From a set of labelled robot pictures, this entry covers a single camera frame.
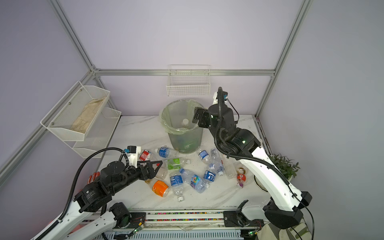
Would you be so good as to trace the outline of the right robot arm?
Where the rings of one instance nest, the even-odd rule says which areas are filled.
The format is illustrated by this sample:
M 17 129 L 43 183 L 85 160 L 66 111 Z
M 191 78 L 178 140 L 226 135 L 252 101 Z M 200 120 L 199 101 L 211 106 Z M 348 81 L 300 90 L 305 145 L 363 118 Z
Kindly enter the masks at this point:
M 309 192 L 297 189 L 276 167 L 257 137 L 249 130 L 237 127 L 228 93 L 218 88 L 213 104 L 207 108 L 196 107 L 193 123 L 208 129 L 216 149 L 239 161 L 262 183 L 271 195 L 263 207 L 267 220 L 279 229 L 293 228 L 300 224 L 312 201 Z

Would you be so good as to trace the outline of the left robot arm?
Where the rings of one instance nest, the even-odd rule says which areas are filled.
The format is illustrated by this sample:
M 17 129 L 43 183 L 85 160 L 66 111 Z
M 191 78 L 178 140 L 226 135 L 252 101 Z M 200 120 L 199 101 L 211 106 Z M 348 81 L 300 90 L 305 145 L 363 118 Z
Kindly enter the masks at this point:
M 92 182 L 75 193 L 79 175 L 85 164 L 96 154 L 119 152 L 120 158 L 109 163 Z M 153 179 L 162 161 L 140 161 L 140 148 L 129 146 L 125 150 L 110 147 L 91 154 L 79 167 L 63 212 L 50 222 L 35 240 L 93 240 L 114 228 L 133 227 L 131 237 L 144 226 L 145 214 L 131 214 L 124 203 L 107 204 L 113 196 L 134 182 Z

